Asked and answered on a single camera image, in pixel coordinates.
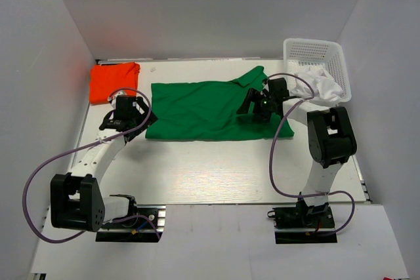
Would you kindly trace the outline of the green polo shirt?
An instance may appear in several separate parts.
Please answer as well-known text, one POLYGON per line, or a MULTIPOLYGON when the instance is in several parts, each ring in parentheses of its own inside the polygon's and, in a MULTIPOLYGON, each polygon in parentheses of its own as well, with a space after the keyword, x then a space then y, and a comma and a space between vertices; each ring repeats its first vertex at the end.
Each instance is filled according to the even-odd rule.
POLYGON ((260 90, 266 78, 256 66, 230 81, 197 83, 153 83, 152 111, 157 121, 146 130, 146 138, 161 141, 242 141, 291 138, 289 123, 272 116, 269 122, 253 120, 251 113, 237 115, 249 89, 260 90))

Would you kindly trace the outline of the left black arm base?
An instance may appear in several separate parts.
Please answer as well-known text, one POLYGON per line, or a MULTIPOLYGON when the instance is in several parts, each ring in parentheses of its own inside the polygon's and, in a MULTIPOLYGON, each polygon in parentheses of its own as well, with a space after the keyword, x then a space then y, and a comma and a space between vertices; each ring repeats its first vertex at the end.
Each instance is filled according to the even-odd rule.
POLYGON ((96 233, 97 243, 158 243, 165 227, 165 205, 137 205, 131 218, 109 222, 96 233))

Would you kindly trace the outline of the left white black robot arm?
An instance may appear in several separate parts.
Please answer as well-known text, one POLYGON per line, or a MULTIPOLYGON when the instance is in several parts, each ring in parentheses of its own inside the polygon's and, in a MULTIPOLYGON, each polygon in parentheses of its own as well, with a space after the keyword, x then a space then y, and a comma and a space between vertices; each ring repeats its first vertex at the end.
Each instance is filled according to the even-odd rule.
POLYGON ((141 96, 120 94, 111 105, 98 128, 96 144, 70 171, 51 180, 51 223, 55 228, 96 232, 109 222, 131 227, 138 221, 135 198, 124 194, 104 197, 100 182, 116 155, 158 118, 141 96))

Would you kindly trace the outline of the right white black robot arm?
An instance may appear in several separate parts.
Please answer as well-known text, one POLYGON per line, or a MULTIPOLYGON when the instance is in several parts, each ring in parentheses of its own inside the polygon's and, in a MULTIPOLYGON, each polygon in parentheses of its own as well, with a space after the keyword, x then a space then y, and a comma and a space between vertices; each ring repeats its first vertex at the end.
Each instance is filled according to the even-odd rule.
POLYGON ((338 171, 357 150, 352 125, 344 107, 313 104, 316 96, 313 88, 308 96, 290 95, 286 76, 276 73, 264 79, 262 90, 250 88, 237 113, 245 115, 251 111, 253 120, 259 123, 269 122, 276 114, 282 118, 280 125, 291 118, 307 127, 312 157, 308 180, 304 189, 293 196, 295 206, 274 209, 273 219, 281 230, 332 228, 331 187, 338 171))

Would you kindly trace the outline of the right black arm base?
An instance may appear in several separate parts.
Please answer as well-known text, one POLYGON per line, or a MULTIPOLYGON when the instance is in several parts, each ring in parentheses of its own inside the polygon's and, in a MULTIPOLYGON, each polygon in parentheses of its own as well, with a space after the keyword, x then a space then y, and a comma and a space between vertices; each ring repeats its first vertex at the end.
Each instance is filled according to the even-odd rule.
POLYGON ((337 243, 335 222, 329 207, 322 214, 301 216, 296 207, 276 207, 267 212, 274 221, 277 245, 337 243))

